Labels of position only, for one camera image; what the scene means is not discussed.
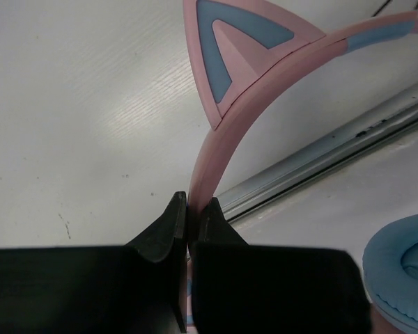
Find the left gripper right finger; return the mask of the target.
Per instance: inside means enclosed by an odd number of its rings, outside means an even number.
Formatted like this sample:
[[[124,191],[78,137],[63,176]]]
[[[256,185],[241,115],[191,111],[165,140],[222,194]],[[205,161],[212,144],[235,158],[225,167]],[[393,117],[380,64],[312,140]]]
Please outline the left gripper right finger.
[[[343,250],[250,245],[212,199],[191,257],[199,333],[371,332],[359,268]]]

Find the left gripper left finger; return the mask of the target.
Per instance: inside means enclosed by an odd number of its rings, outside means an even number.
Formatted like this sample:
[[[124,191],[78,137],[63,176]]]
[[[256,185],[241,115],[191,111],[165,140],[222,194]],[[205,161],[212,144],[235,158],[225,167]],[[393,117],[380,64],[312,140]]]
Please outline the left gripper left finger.
[[[122,246],[0,249],[0,333],[184,333],[187,199]]]

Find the pink blue cat-ear headphones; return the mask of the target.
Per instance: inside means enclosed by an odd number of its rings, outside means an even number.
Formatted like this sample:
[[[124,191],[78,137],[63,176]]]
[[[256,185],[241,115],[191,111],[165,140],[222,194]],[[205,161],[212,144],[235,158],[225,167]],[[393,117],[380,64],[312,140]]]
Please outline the pink blue cat-ear headphones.
[[[210,131],[192,173],[188,245],[240,141],[300,79],[363,47],[418,34],[418,10],[333,33],[268,1],[185,1],[187,49]],[[371,306],[370,333],[418,333],[418,214],[386,225],[358,266]]]

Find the front aluminium rail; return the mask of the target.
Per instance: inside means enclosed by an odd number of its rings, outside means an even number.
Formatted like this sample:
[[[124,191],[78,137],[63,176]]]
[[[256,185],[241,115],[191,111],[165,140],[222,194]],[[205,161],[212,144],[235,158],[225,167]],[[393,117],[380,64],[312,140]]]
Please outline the front aluminium rail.
[[[219,195],[235,220],[418,127],[418,83]]]

